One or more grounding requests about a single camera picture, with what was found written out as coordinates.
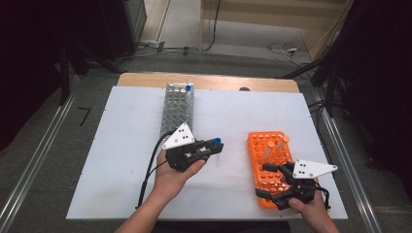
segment blue cap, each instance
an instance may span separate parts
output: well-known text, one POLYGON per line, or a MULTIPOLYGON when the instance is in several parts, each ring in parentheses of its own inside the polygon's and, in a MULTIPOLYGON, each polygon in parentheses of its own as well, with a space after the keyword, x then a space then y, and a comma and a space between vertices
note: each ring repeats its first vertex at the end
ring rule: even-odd
POLYGON ((215 139, 215 144, 220 145, 222 143, 222 140, 220 138, 215 139))

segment test tube rack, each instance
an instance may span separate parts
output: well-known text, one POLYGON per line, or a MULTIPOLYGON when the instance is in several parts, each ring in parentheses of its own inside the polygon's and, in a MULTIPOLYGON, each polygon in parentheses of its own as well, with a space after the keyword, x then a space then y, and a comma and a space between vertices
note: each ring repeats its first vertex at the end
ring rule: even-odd
MULTIPOLYGON (((288 136, 282 131, 251 132, 247 140, 255 186, 270 191, 272 195, 287 190, 289 185, 280 181, 281 172, 264 171, 262 164, 281 165, 287 161, 292 162, 292 155, 288 143, 283 140, 284 137, 288 136), (268 151, 268 144, 272 143, 274 147, 268 151)), ((277 209, 277 206, 270 200, 258 198, 257 201, 262 209, 277 209)))
POLYGON ((179 128, 184 122, 192 130, 193 100, 193 83, 168 83, 166 85, 160 136, 179 128))

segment person's right hand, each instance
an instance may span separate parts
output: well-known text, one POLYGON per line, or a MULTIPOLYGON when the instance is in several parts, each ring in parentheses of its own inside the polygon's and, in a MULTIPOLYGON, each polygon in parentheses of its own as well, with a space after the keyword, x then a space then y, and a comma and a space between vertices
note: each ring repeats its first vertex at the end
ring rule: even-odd
POLYGON ((317 233, 339 232, 326 211, 321 191, 316 190, 314 199, 308 204, 304 204, 296 198, 291 198, 289 205, 295 212, 300 213, 305 223, 317 233))
MULTIPOLYGON (((157 165, 166 161, 166 150, 160 152, 156 161, 157 165)), ((154 188, 150 196, 155 197, 157 201, 161 201, 164 204, 169 203, 169 201, 179 194, 186 181, 197 174, 205 164, 206 161, 200 159, 191 164, 184 173, 170 168, 167 162, 157 167, 155 170, 154 188)))

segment black cable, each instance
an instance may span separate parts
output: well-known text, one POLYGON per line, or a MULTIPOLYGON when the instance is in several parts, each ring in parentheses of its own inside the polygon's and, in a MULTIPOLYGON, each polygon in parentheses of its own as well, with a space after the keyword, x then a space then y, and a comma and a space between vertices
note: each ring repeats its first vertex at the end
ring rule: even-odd
POLYGON ((155 166, 155 167, 152 169, 152 171, 149 173, 149 176, 150 176, 158 167, 160 167, 161 165, 165 164, 166 162, 167 162, 167 159, 164 160, 163 162, 161 162, 160 164, 158 164, 157 166, 155 166))
POLYGON ((312 110, 310 113, 313 114, 314 112, 317 112, 320 108, 323 108, 323 105, 319 106, 317 109, 312 110))
MULTIPOLYGON (((213 38, 212 38, 212 42, 210 43, 209 47, 206 50, 201 50, 202 52, 204 51, 208 51, 212 48, 212 46, 215 44, 215 40, 216 40, 216 25, 218 23, 218 15, 219 15, 219 9, 221 7, 221 0, 219 0, 218 2, 218 7, 216 9, 216 14, 215 14, 215 22, 213 25, 213 38)), ((157 47, 152 47, 152 46, 148 46, 149 48, 152 49, 158 49, 157 47)), ((193 48, 193 47, 164 47, 162 48, 163 50, 176 50, 176 51, 199 51, 199 48, 193 48)))
POLYGON ((316 189, 316 190, 320 190, 321 192, 324 193, 324 195, 325 195, 325 208, 326 208, 326 210, 329 210, 329 209, 330 209, 330 205, 329 205, 329 191, 328 191, 326 188, 321 187, 321 185, 320 185, 319 183, 317 183, 317 182, 315 182, 315 183, 318 185, 317 187, 315 187, 315 189, 316 189))
POLYGON ((312 48, 310 48, 308 51, 310 51, 310 50, 312 50, 314 47, 317 47, 318 45, 320 45, 321 42, 324 41, 324 40, 330 35, 330 33, 333 32, 333 31, 336 29, 337 25, 339 25, 339 24, 341 23, 342 17, 345 16, 345 14, 346 14, 346 12, 348 11, 350 5, 351 5, 351 4, 348 4, 348 5, 346 6, 345 10, 343 10, 342 15, 340 15, 340 17, 339 17, 339 20, 337 20, 336 24, 332 27, 332 29, 331 29, 328 33, 326 33, 326 35, 325 35, 315 46, 313 46, 312 48))
MULTIPOLYGON (((272 50, 272 46, 275 46, 275 45, 287 45, 288 43, 295 43, 295 44, 298 45, 298 48, 300 48, 300 44, 297 43, 297 42, 282 42, 282 43, 272 43, 272 44, 270 44, 270 45, 267 45, 267 46, 266 46, 266 50, 268 50, 268 51, 270 51, 270 52, 272 52, 272 53, 280 53, 280 54, 282 54, 282 55, 284 55, 284 56, 287 56, 283 51, 274 51, 274 50, 272 50)), ((304 65, 307 65, 307 64, 311 64, 311 63, 297 63, 297 62, 294 62, 294 61, 292 60, 292 56, 293 56, 293 55, 294 55, 294 53, 292 53, 292 54, 289 56, 289 60, 290 60, 290 62, 292 62, 293 64, 297 65, 295 71, 296 71, 297 69, 299 69, 299 67, 301 67, 301 66, 304 66, 304 65)), ((309 77, 309 79, 312 78, 307 72, 304 72, 304 73, 309 77)))
POLYGON ((161 164, 164 163, 164 162, 163 162, 163 163, 159 164, 157 167, 155 167, 155 168, 151 171, 152 164, 154 163, 155 154, 156 154, 156 152, 157 152, 158 146, 160 145, 161 141, 163 141, 164 138, 166 138, 166 137, 169 136, 169 135, 172 135, 173 133, 174 133, 174 131, 168 131, 168 132, 164 133, 164 134, 158 139, 157 143, 156 143, 155 146, 154 146, 154 152, 152 153, 151 161, 149 162, 149 166, 148 166, 148 171, 146 172, 145 180, 143 181, 143 183, 142 183, 142 188, 140 189, 139 202, 138 202, 138 204, 137 204, 136 209, 139 208, 139 207, 142 205, 142 203, 143 203, 143 198, 144 198, 144 196, 145 196, 145 191, 146 191, 146 186, 148 185, 149 176, 150 176, 151 173, 155 170, 155 168, 157 168, 158 166, 160 166, 161 164))
POLYGON ((221 7, 221 0, 218 2, 218 7, 216 8, 216 14, 215 14, 215 23, 213 25, 213 38, 212 42, 210 43, 209 47, 206 50, 202 51, 208 51, 212 48, 212 46, 215 44, 215 39, 216 39, 216 24, 218 22, 218 15, 219 15, 219 8, 221 7))
POLYGON ((310 107, 312 107, 312 106, 314 106, 314 105, 322 105, 322 104, 324 104, 324 102, 325 102, 325 100, 317 101, 317 102, 315 102, 315 103, 309 104, 309 105, 308 105, 308 108, 310 108, 310 107))

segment orange test tube rack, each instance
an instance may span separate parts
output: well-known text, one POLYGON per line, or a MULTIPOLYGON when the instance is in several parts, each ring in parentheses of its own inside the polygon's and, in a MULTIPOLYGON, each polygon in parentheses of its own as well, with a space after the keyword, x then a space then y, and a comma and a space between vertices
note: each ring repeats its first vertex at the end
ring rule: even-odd
MULTIPOLYGON (((268 190, 272 194, 289 188, 287 183, 280 181, 281 172, 273 173, 262 169, 263 163, 282 165, 287 161, 292 162, 288 141, 289 137, 281 131, 251 132, 249 134, 248 150, 257 188, 268 190)), ((257 201, 262 209, 277 209, 277 206, 269 200, 257 197, 257 201)))

